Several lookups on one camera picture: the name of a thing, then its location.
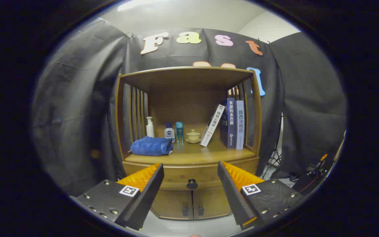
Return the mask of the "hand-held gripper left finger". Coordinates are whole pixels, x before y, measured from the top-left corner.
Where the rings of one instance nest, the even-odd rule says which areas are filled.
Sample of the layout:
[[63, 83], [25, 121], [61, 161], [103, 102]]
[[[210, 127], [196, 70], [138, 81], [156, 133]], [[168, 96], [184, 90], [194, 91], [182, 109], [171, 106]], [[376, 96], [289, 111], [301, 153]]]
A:
[[117, 225], [140, 230], [164, 179], [163, 166], [156, 163], [116, 182], [102, 180], [72, 199]]

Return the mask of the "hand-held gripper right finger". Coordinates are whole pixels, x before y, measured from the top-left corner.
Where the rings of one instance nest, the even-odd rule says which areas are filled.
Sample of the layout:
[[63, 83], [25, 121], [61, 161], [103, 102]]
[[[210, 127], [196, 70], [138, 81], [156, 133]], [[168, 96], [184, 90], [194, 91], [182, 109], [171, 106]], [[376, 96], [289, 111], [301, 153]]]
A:
[[242, 229], [266, 225], [304, 199], [280, 180], [263, 180], [224, 161], [218, 162], [217, 175], [236, 224]]

